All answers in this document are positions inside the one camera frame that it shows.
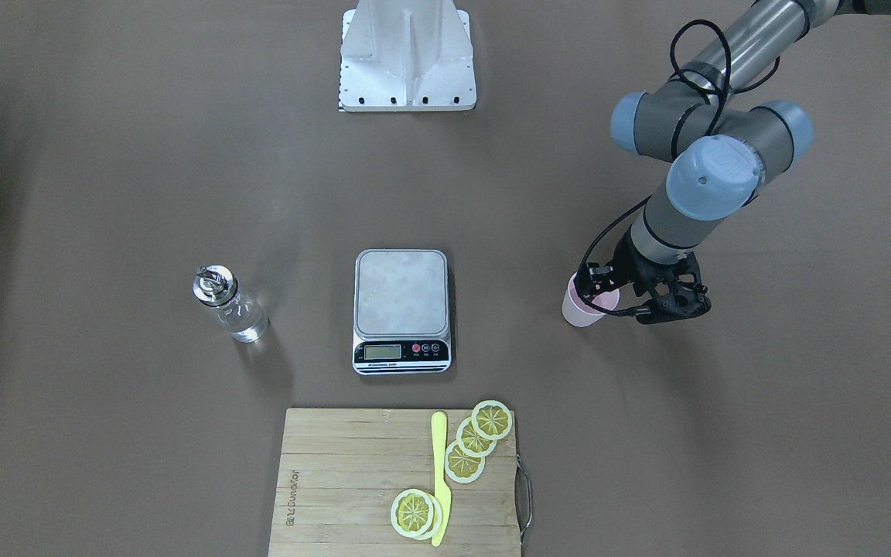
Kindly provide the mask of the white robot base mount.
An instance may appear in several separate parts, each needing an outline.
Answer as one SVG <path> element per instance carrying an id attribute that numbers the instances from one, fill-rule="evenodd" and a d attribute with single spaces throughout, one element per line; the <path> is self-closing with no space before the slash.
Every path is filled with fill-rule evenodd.
<path id="1" fill-rule="evenodd" d="M 342 15 L 337 107 L 344 112 L 470 111 L 473 33 L 452 1 L 360 1 Z"/>

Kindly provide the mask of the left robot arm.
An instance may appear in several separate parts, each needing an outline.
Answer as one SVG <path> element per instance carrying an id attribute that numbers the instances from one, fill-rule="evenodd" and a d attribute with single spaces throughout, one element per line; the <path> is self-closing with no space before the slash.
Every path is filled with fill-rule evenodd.
<path id="1" fill-rule="evenodd" d="M 609 133 L 632 154 L 669 163 L 662 184 L 615 219 L 628 224 L 607 263 L 587 247 L 562 300 L 565 321 L 586 327 L 632 317 L 651 325 L 712 307 L 695 249 L 810 148 L 813 124 L 795 103 L 746 111 L 732 99 L 780 67 L 782 53 L 837 13 L 835 1 L 756 1 L 722 29 L 686 22 L 669 47 L 671 76 L 657 91 L 616 103 Z"/>

